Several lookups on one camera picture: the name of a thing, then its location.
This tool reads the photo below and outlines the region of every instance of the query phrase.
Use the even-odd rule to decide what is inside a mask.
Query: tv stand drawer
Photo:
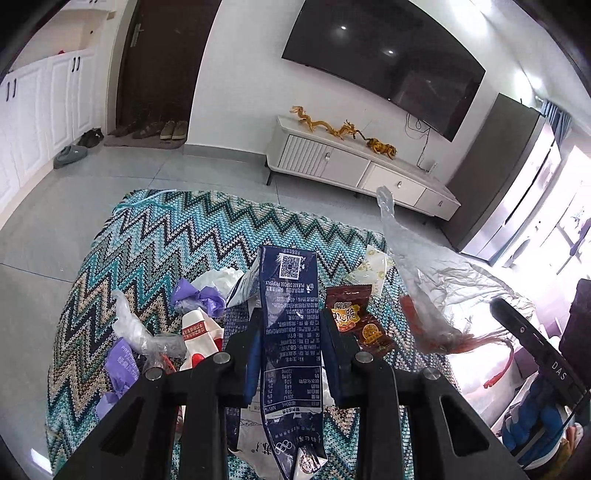
[[[371,164],[359,187],[375,194],[378,187],[382,185],[390,189],[395,202],[411,206],[417,203],[425,191],[424,186],[379,165]]]

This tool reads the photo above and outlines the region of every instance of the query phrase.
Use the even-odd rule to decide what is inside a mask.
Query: white wall
[[[486,74],[453,142],[432,132],[423,167],[435,161],[443,182],[463,160],[498,92],[533,105],[531,86],[496,31],[470,0],[413,0],[476,57]],[[313,119],[345,119],[393,144],[416,163],[424,139],[404,132],[402,109],[327,73],[281,55],[303,0],[222,0],[195,89],[187,143],[264,153],[276,115],[302,105]]]

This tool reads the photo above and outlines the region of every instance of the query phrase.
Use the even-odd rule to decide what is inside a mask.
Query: blue curtain
[[[552,125],[556,145],[560,148],[570,129],[570,115],[549,100],[544,100],[541,113],[548,119],[550,125]]]

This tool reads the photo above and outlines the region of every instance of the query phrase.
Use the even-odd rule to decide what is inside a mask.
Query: trash pile
[[[448,354],[490,342],[510,345],[500,330],[472,335],[471,315],[488,309],[496,296],[526,317],[531,316],[531,303],[459,255],[398,224],[387,189],[378,189],[378,203],[390,252],[368,245],[344,284],[326,289],[324,305],[319,303],[316,253],[270,245],[260,246],[247,272],[223,268],[191,282],[179,279],[171,307],[182,316],[182,335],[153,336],[131,312],[123,292],[114,291],[113,332],[118,340],[105,364],[112,392],[97,405],[99,418],[139,378],[138,357],[145,357],[142,371],[160,367],[172,373],[176,369],[171,358],[179,359],[177,365],[182,359],[180,370],[194,368],[222,351],[232,335],[246,330],[252,312],[260,308],[260,378],[248,408],[226,409],[228,449],[261,478],[311,479],[327,462],[323,407],[334,405],[320,349],[319,307],[332,312],[341,334],[354,336],[361,350],[383,357],[399,348],[380,319],[368,311],[370,299],[381,298],[394,263],[405,288],[400,305],[419,351]],[[489,383],[494,384],[505,370]],[[178,413],[177,438],[182,435],[183,414]]]

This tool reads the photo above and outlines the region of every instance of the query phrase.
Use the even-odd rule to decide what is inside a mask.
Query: wooden door
[[[72,77],[76,70],[77,56],[67,53],[51,57],[47,61],[46,102],[47,148],[49,156],[55,156],[74,140],[72,130]]]
[[[18,178],[24,185],[49,160],[43,118],[43,79],[46,60],[14,72],[16,89],[11,93],[11,142]]]
[[[74,139],[94,127],[95,51],[78,52],[74,69],[73,135]]]
[[[118,87],[117,124],[189,120],[197,74],[221,0],[139,0]]]

